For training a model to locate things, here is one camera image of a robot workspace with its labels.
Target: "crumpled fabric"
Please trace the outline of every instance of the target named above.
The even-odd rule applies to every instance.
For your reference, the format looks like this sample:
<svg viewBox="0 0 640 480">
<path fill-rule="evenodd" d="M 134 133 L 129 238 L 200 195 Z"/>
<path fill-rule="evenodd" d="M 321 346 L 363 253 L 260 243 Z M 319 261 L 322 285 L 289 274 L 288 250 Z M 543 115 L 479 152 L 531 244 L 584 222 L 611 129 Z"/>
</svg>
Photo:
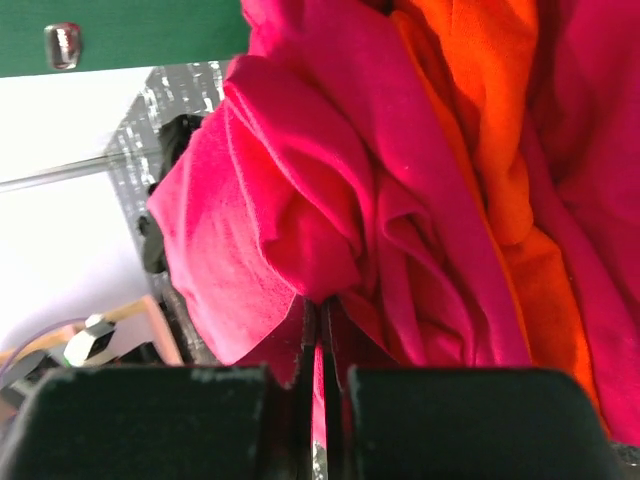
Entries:
<svg viewBox="0 0 640 480">
<path fill-rule="evenodd" d="M 391 18 L 504 259 L 535 365 L 599 399 L 578 304 L 558 245 L 534 225 L 518 149 L 536 51 L 535 1 L 396 0 Z"/>
<path fill-rule="evenodd" d="M 339 295 L 401 364 L 531 365 L 490 235 L 391 21 L 357 0 L 243 7 L 249 55 L 149 200 L 172 282 L 216 357 L 245 355 L 296 295 Z"/>
<path fill-rule="evenodd" d="M 612 437 L 640 445 L 640 4 L 538 9 L 521 146 L 534 213 L 570 268 Z"/>
</svg>

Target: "magenta fabric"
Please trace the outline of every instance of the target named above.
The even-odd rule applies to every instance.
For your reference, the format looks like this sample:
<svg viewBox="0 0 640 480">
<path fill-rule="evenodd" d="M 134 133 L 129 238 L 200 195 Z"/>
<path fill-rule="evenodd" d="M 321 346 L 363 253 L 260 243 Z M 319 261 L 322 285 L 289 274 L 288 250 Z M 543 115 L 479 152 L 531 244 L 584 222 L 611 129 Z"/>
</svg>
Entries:
<svg viewBox="0 0 640 480">
<path fill-rule="evenodd" d="M 593 246 L 560 201 L 530 119 L 521 151 L 536 222 L 562 246 L 593 358 L 602 414 L 614 440 L 640 445 L 640 342 L 637 323 Z"/>
<path fill-rule="evenodd" d="M 233 363 L 296 294 L 337 294 L 400 363 L 530 365 L 486 228 L 393 25 L 357 0 L 243 5 L 250 55 L 149 201 L 213 353 Z"/>
<path fill-rule="evenodd" d="M 562 0 L 554 16 L 534 123 L 560 199 L 640 325 L 640 3 Z"/>
<path fill-rule="evenodd" d="M 539 3 L 534 214 L 573 273 L 612 437 L 640 445 L 640 3 Z"/>
</svg>

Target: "orange fabric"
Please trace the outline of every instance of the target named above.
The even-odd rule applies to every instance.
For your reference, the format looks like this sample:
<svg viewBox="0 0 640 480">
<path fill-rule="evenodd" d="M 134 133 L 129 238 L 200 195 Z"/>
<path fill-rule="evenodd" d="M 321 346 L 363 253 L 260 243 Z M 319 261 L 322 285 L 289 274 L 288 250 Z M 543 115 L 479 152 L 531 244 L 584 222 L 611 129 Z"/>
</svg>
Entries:
<svg viewBox="0 0 640 480">
<path fill-rule="evenodd" d="M 486 209 L 522 309 L 533 362 L 574 377 L 598 408 L 590 352 L 562 253 L 533 224 L 527 170 L 518 151 L 536 48 L 535 3 L 396 0 L 395 8 L 391 18 L 469 188 Z"/>
</svg>

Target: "white surface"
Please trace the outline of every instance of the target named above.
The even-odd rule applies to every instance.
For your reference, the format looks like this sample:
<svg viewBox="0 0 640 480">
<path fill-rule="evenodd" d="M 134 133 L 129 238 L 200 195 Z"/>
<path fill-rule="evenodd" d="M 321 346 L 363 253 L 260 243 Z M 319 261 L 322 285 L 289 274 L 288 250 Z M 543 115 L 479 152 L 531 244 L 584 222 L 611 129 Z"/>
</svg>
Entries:
<svg viewBox="0 0 640 480">
<path fill-rule="evenodd" d="M 0 194 L 0 348 L 150 292 L 107 173 Z"/>
<path fill-rule="evenodd" d="M 0 79 L 0 181 L 102 155 L 151 68 Z"/>
</svg>

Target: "green panel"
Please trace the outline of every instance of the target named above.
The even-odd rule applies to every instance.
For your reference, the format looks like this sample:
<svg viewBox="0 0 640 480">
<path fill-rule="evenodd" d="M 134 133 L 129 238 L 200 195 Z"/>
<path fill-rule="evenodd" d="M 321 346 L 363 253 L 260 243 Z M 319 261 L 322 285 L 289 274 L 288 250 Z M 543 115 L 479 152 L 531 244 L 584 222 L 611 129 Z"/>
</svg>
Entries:
<svg viewBox="0 0 640 480">
<path fill-rule="evenodd" d="M 249 39 L 239 0 L 0 0 L 0 77 L 53 73 L 44 28 L 60 22 L 82 29 L 71 72 L 226 60 Z"/>
</svg>

